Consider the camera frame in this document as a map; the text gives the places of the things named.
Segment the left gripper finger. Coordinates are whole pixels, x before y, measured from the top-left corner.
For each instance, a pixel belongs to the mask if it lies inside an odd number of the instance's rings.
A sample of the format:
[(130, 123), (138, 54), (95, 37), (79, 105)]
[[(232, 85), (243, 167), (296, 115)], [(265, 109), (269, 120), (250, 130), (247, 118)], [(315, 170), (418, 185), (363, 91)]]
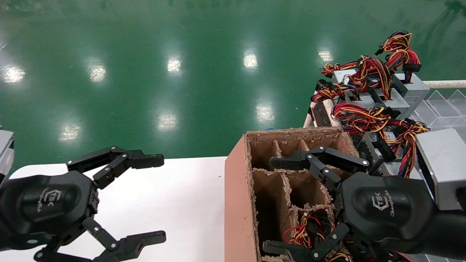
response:
[(128, 169), (145, 169), (160, 167), (164, 164), (162, 154), (146, 155), (142, 150), (125, 150), (112, 146), (79, 156), (67, 162), (68, 171), (84, 173), (103, 167), (93, 176), (98, 189), (104, 189)]
[[(105, 250), (92, 260), (93, 262), (122, 262), (136, 259), (144, 247), (166, 241), (165, 231), (129, 235), (117, 241), (91, 217), (83, 220), (82, 227), (105, 247)], [(35, 254), (34, 260), (37, 262), (90, 262), (87, 258), (59, 253), (57, 250), (60, 246), (58, 240), (50, 242)]]

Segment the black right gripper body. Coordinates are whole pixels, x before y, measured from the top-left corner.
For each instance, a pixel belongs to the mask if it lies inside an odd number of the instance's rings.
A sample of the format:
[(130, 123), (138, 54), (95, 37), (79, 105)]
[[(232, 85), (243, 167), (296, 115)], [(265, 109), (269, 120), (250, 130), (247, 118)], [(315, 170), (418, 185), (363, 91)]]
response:
[(357, 172), (341, 183), (340, 202), (349, 238), (361, 248), (424, 252), (425, 229), (437, 211), (424, 181)]

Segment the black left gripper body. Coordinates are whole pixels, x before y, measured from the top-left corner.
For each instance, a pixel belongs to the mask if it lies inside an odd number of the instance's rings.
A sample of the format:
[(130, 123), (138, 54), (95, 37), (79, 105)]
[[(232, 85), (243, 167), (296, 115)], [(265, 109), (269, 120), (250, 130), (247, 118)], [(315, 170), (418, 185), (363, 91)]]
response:
[(9, 179), (1, 186), (1, 251), (68, 245), (98, 208), (98, 189), (78, 171)]

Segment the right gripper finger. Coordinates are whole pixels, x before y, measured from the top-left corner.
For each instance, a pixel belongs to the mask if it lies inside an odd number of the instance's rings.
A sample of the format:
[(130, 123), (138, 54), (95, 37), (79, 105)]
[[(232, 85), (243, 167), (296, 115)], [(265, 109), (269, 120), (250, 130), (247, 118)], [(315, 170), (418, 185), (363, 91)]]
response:
[(272, 169), (308, 170), (331, 192), (340, 190), (342, 179), (328, 166), (352, 174), (368, 169), (367, 160), (325, 146), (318, 146), (309, 151), (294, 151), (290, 156), (273, 156), (269, 165)]
[(311, 249), (291, 243), (270, 240), (263, 242), (262, 249), (267, 253), (286, 255), (292, 262), (324, 262), (326, 256), (343, 241), (349, 232), (349, 227), (344, 223), (340, 223), (329, 236), (325, 237)]

